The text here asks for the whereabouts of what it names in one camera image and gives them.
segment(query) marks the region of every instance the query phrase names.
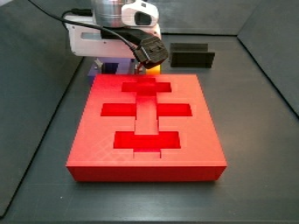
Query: cross-shaped slot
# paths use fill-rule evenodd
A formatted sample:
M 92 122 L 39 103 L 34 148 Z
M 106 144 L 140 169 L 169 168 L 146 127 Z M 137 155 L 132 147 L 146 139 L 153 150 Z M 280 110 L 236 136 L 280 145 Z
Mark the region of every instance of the cross-shaped slot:
M 180 149 L 177 131 L 158 131 L 160 116 L 192 116 L 186 103 L 157 103 L 157 93 L 170 93 L 169 82 L 142 78 L 125 82 L 122 92 L 136 92 L 134 103 L 104 103 L 101 116 L 134 116 L 134 131 L 117 131 L 114 149 L 134 149 L 134 152 L 160 152 L 160 149 Z

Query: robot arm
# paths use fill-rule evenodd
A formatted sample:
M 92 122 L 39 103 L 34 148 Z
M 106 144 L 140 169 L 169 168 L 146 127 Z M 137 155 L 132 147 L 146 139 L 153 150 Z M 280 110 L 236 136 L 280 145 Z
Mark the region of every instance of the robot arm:
M 73 53 L 78 56 L 136 58 L 146 69 L 160 65 L 168 58 L 168 52 L 160 40 L 156 7 L 141 0 L 90 2 L 92 17 L 65 18 L 108 28 L 134 45 L 134 50 L 129 50 L 109 32 L 66 24 Z

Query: black box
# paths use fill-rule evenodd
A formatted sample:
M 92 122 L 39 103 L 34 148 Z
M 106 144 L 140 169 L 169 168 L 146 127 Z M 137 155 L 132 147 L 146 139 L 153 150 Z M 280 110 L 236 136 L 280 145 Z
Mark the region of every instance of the black box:
M 170 43 L 170 67 L 210 68 L 213 57 L 208 44 Z

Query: cable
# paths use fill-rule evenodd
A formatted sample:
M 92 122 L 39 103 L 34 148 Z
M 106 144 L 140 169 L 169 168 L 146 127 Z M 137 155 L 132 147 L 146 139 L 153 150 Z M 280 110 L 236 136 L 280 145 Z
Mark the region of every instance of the cable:
M 54 16 L 53 14 L 50 14 L 37 3 L 34 3 L 31 0 L 27 0 L 27 2 L 39 10 L 42 11 L 42 13 L 45 13 L 50 18 L 54 18 L 55 20 L 61 21 L 62 23 L 70 24 L 70 25 L 78 25 L 78 26 L 83 26 L 104 32 L 109 32 L 112 35 L 117 36 L 118 39 L 125 43 L 125 45 L 129 47 L 129 50 L 133 52 L 136 50 L 134 46 L 113 31 L 110 31 L 109 29 L 104 28 L 102 26 L 97 26 L 93 24 L 82 24 L 74 21 L 69 21 L 67 19 L 59 18 L 57 16 Z
M 70 10 L 65 10 L 65 11 L 61 13 L 59 18 L 63 18 L 65 15 L 66 15 L 67 13 L 71 13 Z M 62 25 L 62 27 L 65 28 L 65 30 L 67 30 L 66 25 L 65 25 L 62 22 L 61 22 L 61 25 Z
M 70 9 L 70 10 L 65 10 L 61 15 L 59 18 L 63 18 L 66 14 L 73 14 L 77 16 L 82 16 L 82 17 L 92 17 L 92 11 L 90 9 Z M 65 23 L 61 23 L 62 27 L 65 28 L 65 30 L 67 30 Z

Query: red plastic block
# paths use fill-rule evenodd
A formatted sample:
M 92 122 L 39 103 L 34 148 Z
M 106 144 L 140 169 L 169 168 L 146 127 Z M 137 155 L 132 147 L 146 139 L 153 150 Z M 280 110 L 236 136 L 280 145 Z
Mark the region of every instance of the red plastic block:
M 98 75 L 66 167 L 77 181 L 210 181 L 226 161 L 196 75 Z

